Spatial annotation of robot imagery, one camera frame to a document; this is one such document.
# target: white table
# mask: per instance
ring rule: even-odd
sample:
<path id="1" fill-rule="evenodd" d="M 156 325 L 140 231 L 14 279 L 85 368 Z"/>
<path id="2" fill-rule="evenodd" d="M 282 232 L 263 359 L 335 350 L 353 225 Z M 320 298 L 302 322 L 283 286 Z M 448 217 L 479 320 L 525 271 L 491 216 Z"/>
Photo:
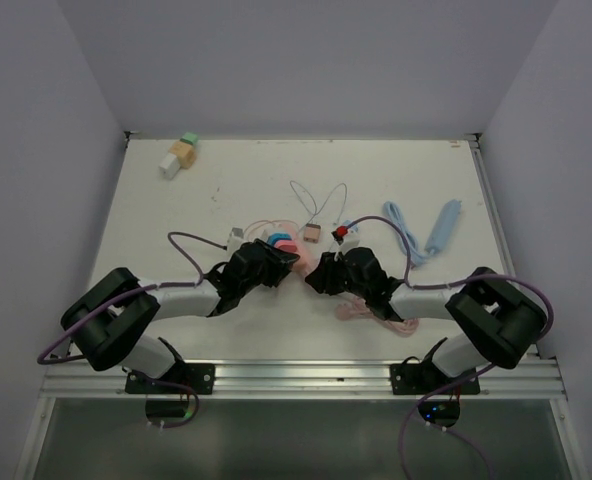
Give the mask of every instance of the white table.
<path id="1" fill-rule="evenodd" d="M 132 140 L 111 206 L 92 283 L 112 268 L 128 267 L 150 279 L 194 278 L 192 266 L 167 242 L 183 230 L 225 243 L 232 227 L 259 219 L 309 215 L 289 188 L 304 184 L 319 204 L 339 182 L 349 187 L 343 219 L 380 214 L 391 200 L 424 245 L 443 204 L 456 198 L 462 211 L 448 248 L 412 271 L 418 283 L 462 278 L 485 265 L 503 271 L 492 224 L 467 142 L 449 141 L 257 141 L 205 140 L 189 170 L 164 180 L 158 163 L 172 141 Z M 332 222 L 342 203 L 338 191 L 317 222 L 329 248 Z M 378 222 L 360 225 L 361 244 L 383 268 L 403 273 L 404 257 L 394 232 Z M 205 270 L 225 253 L 181 240 Z M 221 360 L 385 360 L 422 357 L 438 340 L 459 332 L 453 322 L 424 319 L 401 338 L 369 319 L 337 320 L 338 298 L 316 294 L 297 275 L 276 289 L 257 288 L 240 306 L 215 318 L 156 322 L 161 336 L 185 358 Z"/>

